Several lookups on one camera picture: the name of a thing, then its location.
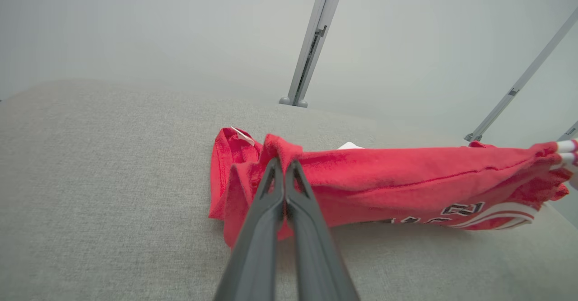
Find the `red basketball jersey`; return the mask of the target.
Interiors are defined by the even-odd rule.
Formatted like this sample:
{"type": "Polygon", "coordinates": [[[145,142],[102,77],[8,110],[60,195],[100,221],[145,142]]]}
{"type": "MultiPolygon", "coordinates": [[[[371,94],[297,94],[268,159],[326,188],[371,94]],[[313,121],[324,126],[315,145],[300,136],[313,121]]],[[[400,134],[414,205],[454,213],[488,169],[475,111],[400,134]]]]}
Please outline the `red basketball jersey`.
{"type": "Polygon", "coordinates": [[[578,188],[578,140],[528,149],[469,146],[304,151],[268,134],[262,144],[234,127],[214,141],[209,217],[233,247],[269,161],[301,163],[328,226],[384,221],[463,230],[504,230],[533,222],[543,203],[578,188]]]}

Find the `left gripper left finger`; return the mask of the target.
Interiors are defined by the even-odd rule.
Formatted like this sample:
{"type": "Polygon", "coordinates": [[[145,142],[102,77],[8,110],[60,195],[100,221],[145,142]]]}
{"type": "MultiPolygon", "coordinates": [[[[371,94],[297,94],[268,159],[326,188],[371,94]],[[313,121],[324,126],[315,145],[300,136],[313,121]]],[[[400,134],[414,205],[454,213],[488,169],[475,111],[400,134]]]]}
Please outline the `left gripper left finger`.
{"type": "Polygon", "coordinates": [[[284,218],[283,185],[280,160],[271,159],[213,301],[275,301],[277,232],[284,218]]]}

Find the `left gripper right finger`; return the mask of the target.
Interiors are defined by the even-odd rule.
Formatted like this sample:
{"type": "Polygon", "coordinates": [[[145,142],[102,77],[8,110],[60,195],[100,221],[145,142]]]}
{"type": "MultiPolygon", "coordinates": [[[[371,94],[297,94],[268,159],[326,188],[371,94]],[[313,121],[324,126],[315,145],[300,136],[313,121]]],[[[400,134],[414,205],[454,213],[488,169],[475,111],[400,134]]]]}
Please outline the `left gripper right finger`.
{"type": "Polygon", "coordinates": [[[360,301],[301,163],[296,160],[285,174],[285,200],[294,233],[298,301],[360,301]]]}

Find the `grey partition door post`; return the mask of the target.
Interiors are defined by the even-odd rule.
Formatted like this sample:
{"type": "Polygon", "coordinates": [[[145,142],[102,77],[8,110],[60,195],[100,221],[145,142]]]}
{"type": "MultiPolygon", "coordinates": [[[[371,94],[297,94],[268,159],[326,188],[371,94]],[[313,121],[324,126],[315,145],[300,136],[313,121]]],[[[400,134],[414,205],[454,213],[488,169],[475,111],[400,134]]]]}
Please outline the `grey partition door post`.
{"type": "Polygon", "coordinates": [[[312,75],[340,0],[315,0],[294,76],[286,97],[295,102],[305,100],[312,75]]]}

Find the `grey slanted partition post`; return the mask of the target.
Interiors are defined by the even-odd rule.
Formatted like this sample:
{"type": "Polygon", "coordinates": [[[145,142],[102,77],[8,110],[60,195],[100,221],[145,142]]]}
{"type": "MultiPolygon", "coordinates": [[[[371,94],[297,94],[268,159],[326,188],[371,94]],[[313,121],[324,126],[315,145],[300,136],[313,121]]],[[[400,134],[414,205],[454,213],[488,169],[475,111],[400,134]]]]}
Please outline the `grey slanted partition post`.
{"type": "Polygon", "coordinates": [[[572,27],[578,21],[578,7],[574,9],[572,14],[566,19],[565,23],[558,29],[555,35],[549,40],[547,45],[540,51],[537,57],[531,62],[518,78],[518,80],[512,85],[508,92],[500,99],[499,103],[491,110],[491,112],[485,116],[484,120],[473,130],[473,132],[467,134],[464,140],[467,142],[480,141],[483,138],[483,134],[489,129],[489,127],[499,118],[501,113],[510,105],[512,100],[518,95],[518,93],[526,86],[528,81],[532,79],[533,75],[539,70],[543,65],[545,60],[549,58],[555,48],[562,42],[566,37],[572,27]]]}
{"type": "Polygon", "coordinates": [[[562,136],[558,138],[557,141],[574,140],[574,138],[576,138],[577,136],[578,136],[578,121],[574,122],[574,124],[572,124],[572,126],[570,126],[570,128],[568,128],[568,130],[566,130],[566,132],[564,132],[562,136]]]}

